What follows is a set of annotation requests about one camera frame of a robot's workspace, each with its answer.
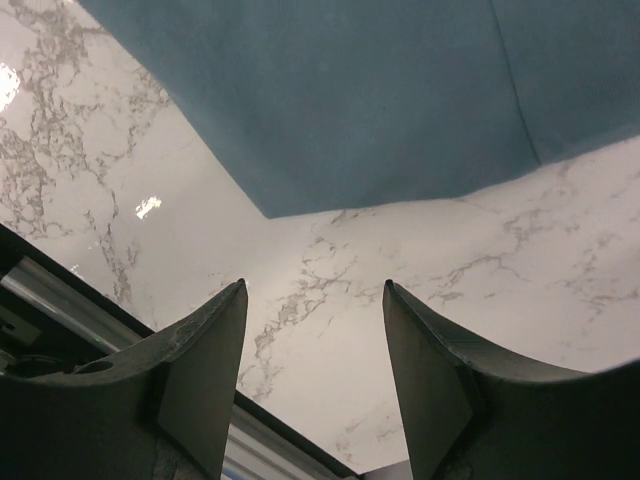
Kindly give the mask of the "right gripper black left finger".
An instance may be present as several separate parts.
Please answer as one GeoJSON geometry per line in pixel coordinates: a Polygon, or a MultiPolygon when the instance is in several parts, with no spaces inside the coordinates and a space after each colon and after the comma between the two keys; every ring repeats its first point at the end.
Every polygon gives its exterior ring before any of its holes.
{"type": "Polygon", "coordinates": [[[72,373],[1,379],[5,479],[217,479],[243,348],[237,281],[72,373]]]}

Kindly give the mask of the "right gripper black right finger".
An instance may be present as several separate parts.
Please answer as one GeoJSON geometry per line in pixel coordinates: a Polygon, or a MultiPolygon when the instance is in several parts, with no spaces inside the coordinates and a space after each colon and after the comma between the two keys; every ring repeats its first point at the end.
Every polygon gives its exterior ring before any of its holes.
{"type": "Polygon", "coordinates": [[[635,479],[639,364],[596,373],[508,350],[387,281],[384,324],[416,479],[635,479]]]}

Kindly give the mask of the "slate blue t-shirt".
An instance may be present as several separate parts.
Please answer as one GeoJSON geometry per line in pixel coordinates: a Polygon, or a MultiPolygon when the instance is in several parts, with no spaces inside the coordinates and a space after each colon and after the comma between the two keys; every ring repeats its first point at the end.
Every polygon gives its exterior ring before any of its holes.
{"type": "Polygon", "coordinates": [[[267,218],[460,197],[639,133],[635,1],[87,1],[267,218]]]}

